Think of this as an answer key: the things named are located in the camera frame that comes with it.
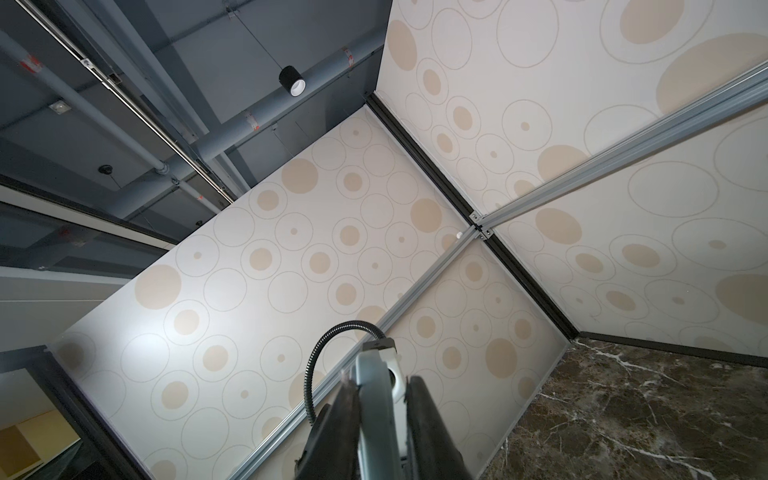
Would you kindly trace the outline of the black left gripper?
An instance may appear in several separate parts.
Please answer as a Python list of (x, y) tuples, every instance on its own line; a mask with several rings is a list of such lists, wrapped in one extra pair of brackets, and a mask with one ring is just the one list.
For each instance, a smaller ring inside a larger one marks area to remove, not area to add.
[(333, 405), (321, 409), (303, 448), (302, 456), (296, 462), (295, 479), (324, 479), (333, 466), (330, 453), (334, 433)]

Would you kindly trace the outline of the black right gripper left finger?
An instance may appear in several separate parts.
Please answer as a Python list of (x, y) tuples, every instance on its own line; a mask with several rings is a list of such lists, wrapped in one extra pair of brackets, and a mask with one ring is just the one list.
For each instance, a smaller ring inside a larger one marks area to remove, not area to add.
[(348, 377), (342, 380), (332, 405), (334, 433), (330, 453), (333, 454), (333, 466), (324, 479), (353, 479), (361, 424), (361, 404), (354, 380)]

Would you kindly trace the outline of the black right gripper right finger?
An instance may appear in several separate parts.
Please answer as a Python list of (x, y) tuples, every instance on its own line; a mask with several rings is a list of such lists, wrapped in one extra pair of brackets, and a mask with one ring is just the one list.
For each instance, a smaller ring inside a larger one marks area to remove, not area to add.
[(471, 479), (422, 377), (406, 388), (406, 479)]

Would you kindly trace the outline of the black smartphone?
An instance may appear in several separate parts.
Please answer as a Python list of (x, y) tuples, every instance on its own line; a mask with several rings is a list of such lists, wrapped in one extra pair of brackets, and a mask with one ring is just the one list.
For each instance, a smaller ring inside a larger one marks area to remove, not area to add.
[(392, 404), (386, 366), (375, 352), (359, 354), (354, 378), (361, 404), (360, 475), (363, 479), (402, 479), (403, 461), (398, 459), (397, 440), (394, 433), (387, 430), (392, 421)]

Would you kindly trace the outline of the black ceiling spotlight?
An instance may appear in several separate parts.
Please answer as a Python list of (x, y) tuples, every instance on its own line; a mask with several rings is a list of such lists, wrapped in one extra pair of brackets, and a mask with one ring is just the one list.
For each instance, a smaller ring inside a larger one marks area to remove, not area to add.
[(279, 73), (280, 85), (292, 96), (302, 95), (306, 89), (306, 80), (292, 65), (285, 66)]

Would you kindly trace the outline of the grey ceiling pipe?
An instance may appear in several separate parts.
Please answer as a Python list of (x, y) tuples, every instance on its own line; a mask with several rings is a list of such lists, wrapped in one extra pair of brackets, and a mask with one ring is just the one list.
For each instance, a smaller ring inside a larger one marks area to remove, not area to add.
[[(357, 104), (364, 102), (375, 88), (385, 36), (385, 29), (374, 29), (311, 67), (303, 74), (305, 89), (301, 95), (292, 96), (280, 87), (247, 107), (194, 143), (192, 148), (196, 157), (201, 162), (208, 161), (240, 146), (277, 125), (304, 104), (325, 95), (332, 87), (340, 86), (343, 79), (353, 78), (360, 81), (361, 86), (348, 87), (342, 98), (353, 98)], [(186, 162), (180, 156), (173, 157), (167, 174), (149, 173), (139, 177), (118, 191), (117, 197), (106, 207), (106, 212), (127, 220), (167, 192), (181, 190), (206, 209), (219, 213), (219, 207), (186, 183), (186, 179), (196, 173), (194, 168), (197, 165), (196, 162)]]

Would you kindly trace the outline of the black corner frame post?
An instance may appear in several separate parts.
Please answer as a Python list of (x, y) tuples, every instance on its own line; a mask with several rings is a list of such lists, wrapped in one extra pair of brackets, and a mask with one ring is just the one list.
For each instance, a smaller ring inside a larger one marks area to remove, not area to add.
[(542, 285), (522, 265), (511, 250), (495, 234), (492, 234), (489, 229), (482, 225), (480, 215), (472, 208), (469, 202), (438, 168), (436, 163), (421, 148), (405, 127), (395, 118), (383, 101), (376, 94), (371, 93), (366, 99), (366, 105), (467, 225), (481, 233), (480, 237), (485, 245), (534, 301), (545, 317), (554, 324), (567, 340), (576, 339), (579, 336), (579, 332), (575, 325), (567, 318), (550, 295), (545, 292)]

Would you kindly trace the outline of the back aluminium frame rail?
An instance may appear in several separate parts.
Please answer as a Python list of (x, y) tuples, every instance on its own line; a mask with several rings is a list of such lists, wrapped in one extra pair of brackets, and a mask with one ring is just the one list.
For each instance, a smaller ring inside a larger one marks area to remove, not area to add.
[(765, 62), (478, 219), (490, 230), (767, 103)]

